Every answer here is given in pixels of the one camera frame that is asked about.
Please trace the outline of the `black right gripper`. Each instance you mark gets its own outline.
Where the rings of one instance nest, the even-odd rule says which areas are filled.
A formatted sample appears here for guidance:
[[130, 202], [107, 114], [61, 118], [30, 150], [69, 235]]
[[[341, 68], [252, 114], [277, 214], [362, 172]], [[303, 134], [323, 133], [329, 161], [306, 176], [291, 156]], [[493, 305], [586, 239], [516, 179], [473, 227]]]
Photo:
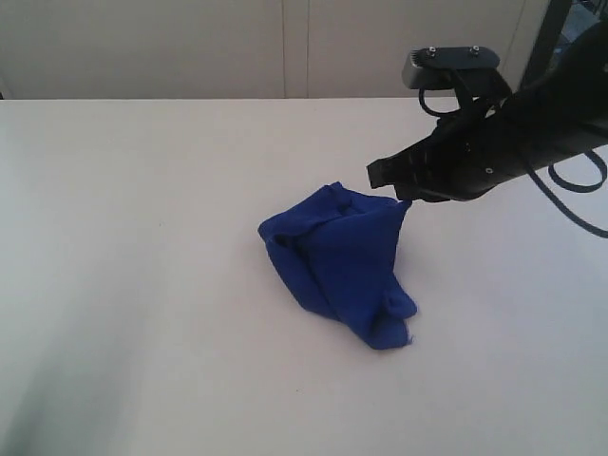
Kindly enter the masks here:
[[500, 104], [479, 98], [437, 116], [431, 144], [418, 142], [367, 165], [372, 189], [392, 185], [399, 200], [474, 200], [526, 173], [532, 162], [532, 97]]

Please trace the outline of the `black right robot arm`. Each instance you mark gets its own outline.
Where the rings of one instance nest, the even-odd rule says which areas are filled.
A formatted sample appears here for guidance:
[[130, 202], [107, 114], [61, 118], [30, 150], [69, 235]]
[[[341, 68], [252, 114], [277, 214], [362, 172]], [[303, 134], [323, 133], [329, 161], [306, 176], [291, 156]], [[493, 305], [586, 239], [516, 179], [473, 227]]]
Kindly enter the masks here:
[[[437, 124], [431, 134], [368, 165], [370, 186], [400, 200], [474, 200], [496, 185], [607, 143], [607, 25], [598, 22], [538, 81], [513, 92], [487, 47], [423, 47], [408, 55], [404, 83]], [[454, 90], [459, 107], [426, 106]]]

